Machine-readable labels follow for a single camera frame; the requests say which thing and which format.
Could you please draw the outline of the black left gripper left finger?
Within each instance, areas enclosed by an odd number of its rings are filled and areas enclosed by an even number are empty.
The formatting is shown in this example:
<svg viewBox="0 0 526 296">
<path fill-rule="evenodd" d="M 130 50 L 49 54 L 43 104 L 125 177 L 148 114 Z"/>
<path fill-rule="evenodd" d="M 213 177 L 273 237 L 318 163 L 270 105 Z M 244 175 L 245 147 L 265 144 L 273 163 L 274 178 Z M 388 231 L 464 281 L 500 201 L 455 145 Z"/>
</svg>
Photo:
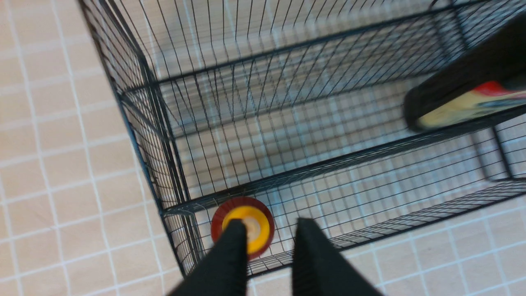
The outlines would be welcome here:
<svg viewBox="0 0 526 296">
<path fill-rule="evenodd" d="M 245 296 L 247 231 L 241 220 L 229 222 L 219 240 L 169 296 Z"/>
</svg>

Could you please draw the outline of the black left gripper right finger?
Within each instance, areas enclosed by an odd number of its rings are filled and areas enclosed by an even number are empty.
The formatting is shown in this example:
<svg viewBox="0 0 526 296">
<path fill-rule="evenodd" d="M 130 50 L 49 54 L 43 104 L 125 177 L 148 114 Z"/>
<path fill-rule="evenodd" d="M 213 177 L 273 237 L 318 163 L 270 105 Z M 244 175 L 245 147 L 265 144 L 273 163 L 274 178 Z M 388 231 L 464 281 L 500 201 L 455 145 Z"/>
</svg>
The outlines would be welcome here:
<svg viewBox="0 0 526 296">
<path fill-rule="evenodd" d="M 317 223 L 299 218 L 292 262 L 293 296 L 381 296 L 334 248 Z"/>
</svg>

